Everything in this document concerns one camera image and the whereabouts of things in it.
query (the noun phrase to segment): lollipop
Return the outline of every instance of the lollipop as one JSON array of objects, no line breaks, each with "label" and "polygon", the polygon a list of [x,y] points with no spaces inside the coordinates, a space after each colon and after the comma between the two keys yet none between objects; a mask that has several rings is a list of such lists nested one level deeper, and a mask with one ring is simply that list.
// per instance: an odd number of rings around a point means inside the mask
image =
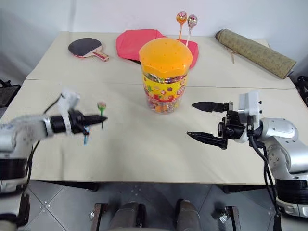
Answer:
[{"label": "lollipop", "polygon": [[186,41],[186,46],[188,46],[188,41],[190,36],[192,35],[192,28],[194,28],[197,25],[198,19],[197,16],[195,16],[194,14],[189,15],[188,19],[187,19],[187,24],[188,24],[188,38]]},{"label": "lollipop", "polygon": [[106,108],[106,104],[104,102],[99,102],[99,103],[97,103],[97,107],[101,112],[101,116],[103,116],[103,112]]},{"label": "lollipop", "polygon": [[180,12],[177,14],[177,22],[180,24],[179,41],[180,41],[180,39],[181,39],[183,24],[186,22],[186,20],[187,20],[187,13],[186,13],[185,11],[180,11]]}]

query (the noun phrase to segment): plastic jar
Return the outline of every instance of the plastic jar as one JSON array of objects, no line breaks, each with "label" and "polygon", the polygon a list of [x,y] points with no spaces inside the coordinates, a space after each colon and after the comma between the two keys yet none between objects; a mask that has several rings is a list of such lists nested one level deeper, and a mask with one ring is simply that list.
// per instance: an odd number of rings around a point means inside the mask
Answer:
[{"label": "plastic jar", "polygon": [[168,114],[180,104],[193,56],[180,41],[156,38],[139,51],[143,87],[149,107]]}]

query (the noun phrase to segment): pink fabric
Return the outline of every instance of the pink fabric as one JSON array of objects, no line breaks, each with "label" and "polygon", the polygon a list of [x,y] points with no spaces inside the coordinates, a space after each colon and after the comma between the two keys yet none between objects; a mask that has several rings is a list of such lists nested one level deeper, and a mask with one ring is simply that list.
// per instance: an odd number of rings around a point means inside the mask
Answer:
[{"label": "pink fabric", "polygon": [[[117,54],[125,59],[132,59],[139,61],[139,50],[141,47],[155,39],[165,37],[158,30],[144,29],[144,30],[127,30],[120,34],[116,38],[116,50]],[[188,42],[188,48],[192,53],[192,64],[190,68],[193,68],[197,62],[199,49],[198,44],[192,41]]]}]

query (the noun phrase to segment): table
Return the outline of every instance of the table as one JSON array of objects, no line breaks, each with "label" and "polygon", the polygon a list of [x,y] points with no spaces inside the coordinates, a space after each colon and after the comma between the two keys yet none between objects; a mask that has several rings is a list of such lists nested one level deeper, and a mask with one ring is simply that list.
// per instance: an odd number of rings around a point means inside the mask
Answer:
[{"label": "table", "polygon": [[[34,155],[34,180],[264,185],[263,162],[248,143],[230,141],[224,151],[186,135],[216,135],[225,115],[199,111],[192,103],[234,101],[236,107],[238,95],[252,88],[187,87],[180,108],[159,115],[147,108],[142,85],[26,80],[1,123],[42,113],[64,86],[80,94],[77,109],[86,114],[98,113],[96,103],[105,101],[108,121],[103,130],[100,125],[92,128],[88,146],[83,146],[82,135],[43,140]],[[293,121],[308,145],[308,110],[295,89],[261,89],[260,99],[264,117]],[[56,107],[50,111],[54,114]]]},{"label": "table", "polygon": [[[101,83],[141,84],[140,65],[118,57],[115,48],[117,33],[61,32],[27,79],[63,79]],[[93,37],[103,42],[104,52],[110,55],[106,63],[96,57],[79,59],[67,47],[79,38]],[[262,67],[236,55],[231,55],[215,38],[192,37],[199,46],[199,59],[189,73],[188,86],[294,89],[289,78],[284,80]],[[268,45],[264,39],[258,42]]]}]

